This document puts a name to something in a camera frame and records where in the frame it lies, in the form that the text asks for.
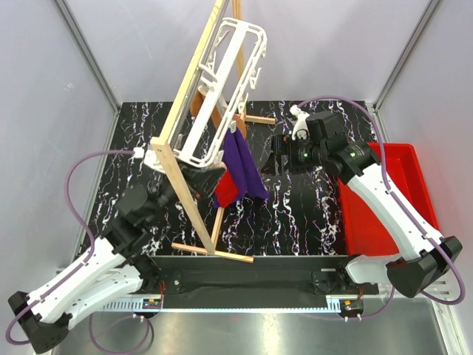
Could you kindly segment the white plastic clip hanger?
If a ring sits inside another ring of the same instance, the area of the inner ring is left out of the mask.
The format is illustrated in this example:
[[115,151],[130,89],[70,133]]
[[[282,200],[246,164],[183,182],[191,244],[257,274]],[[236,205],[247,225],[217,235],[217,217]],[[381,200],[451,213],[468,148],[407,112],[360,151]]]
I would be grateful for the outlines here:
[[[237,61],[245,39],[253,40],[253,49],[246,61],[238,82],[226,100],[224,87]],[[176,159],[188,165],[204,169],[222,157],[222,143],[226,132],[236,129],[234,114],[243,111],[248,99],[248,89],[255,89],[261,67],[259,60],[266,55],[268,37],[263,28],[246,21],[225,17],[220,24],[205,30],[189,63],[166,123],[169,127],[169,145]],[[205,96],[201,110],[194,119],[187,135],[180,133],[195,92]],[[202,158],[194,156],[214,107],[222,120],[216,129],[207,153]]]

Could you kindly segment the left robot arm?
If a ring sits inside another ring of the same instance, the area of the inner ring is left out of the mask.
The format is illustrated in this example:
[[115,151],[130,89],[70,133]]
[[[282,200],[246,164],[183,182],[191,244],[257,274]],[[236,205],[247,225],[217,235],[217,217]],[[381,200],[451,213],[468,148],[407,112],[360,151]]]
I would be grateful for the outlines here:
[[156,193],[139,183],[128,187],[115,204],[117,217],[80,257],[42,287],[9,298],[15,321],[37,354],[60,344],[78,323],[109,302],[157,289],[160,269],[143,247],[159,213],[176,201],[168,178]]

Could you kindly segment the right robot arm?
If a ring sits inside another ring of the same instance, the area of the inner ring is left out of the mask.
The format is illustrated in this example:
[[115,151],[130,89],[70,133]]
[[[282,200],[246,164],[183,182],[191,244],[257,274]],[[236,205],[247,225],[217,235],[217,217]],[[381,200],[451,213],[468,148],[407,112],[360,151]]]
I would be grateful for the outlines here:
[[336,285],[352,293],[364,283],[390,284],[408,298],[423,294],[448,271],[463,249],[455,237],[444,237],[404,197],[387,174],[385,154],[364,141],[349,142],[337,112],[309,114],[297,106],[293,130],[271,138],[270,156],[261,172],[301,174],[322,167],[358,195],[395,242],[390,256],[349,257],[336,274]]

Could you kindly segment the orange brown sock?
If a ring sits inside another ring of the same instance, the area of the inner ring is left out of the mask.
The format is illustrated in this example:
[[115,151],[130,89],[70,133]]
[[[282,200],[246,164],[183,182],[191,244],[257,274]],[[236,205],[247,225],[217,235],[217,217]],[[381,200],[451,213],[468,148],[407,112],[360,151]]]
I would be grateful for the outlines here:
[[[203,105],[203,101],[205,99],[205,96],[197,91],[191,101],[189,111],[191,113],[191,116],[196,118],[201,106]],[[213,112],[211,113],[211,121],[214,125],[214,127],[217,129],[221,123],[222,116],[217,109],[217,107],[214,107]],[[239,114],[234,114],[233,121],[236,122],[236,126],[241,132],[243,138],[247,137],[247,127],[245,125],[245,122],[240,118]]]

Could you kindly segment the wooden hanger stand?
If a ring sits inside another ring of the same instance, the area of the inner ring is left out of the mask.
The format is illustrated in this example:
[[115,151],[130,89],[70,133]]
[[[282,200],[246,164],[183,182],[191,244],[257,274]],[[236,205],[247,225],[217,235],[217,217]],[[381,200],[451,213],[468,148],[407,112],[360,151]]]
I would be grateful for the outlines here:
[[166,122],[145,155],[147,166],[169,179],[203,244],[172,243],[173,249],[253,262],[250,256],[217,250],[225,210],[218,208],[213,229],[207,230],[180,166],[186,163],[200,172],[224,166],[222,143],[226,132],[237,128],[234,116],[243,123],[251,120],[248,92],[256,88],[267,42],[265,30],[243,21],[240,1],[214,3]]

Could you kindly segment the purple sock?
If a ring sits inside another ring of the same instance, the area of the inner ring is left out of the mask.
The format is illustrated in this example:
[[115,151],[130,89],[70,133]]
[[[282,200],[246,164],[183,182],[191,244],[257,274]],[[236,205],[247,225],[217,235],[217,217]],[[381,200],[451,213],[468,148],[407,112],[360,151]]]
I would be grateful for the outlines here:
[[243,199],[246,195],[268,199],[268,191],[259,176],[251,151],[238,129],[235,132],[227,131],[225,135],[222,162],[226,165],[227,171],[230,172],[239,190],[234,202]]

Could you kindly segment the pink patterned sock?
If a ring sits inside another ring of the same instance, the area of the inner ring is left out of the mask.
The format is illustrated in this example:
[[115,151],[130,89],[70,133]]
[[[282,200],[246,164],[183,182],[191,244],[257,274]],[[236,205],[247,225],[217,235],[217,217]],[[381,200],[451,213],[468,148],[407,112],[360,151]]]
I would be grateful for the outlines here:
[[217,184],[214,196],[214,205],[216,207],[227,207],[233,203],[239,194],[237,185],[229,171],[227,171]]

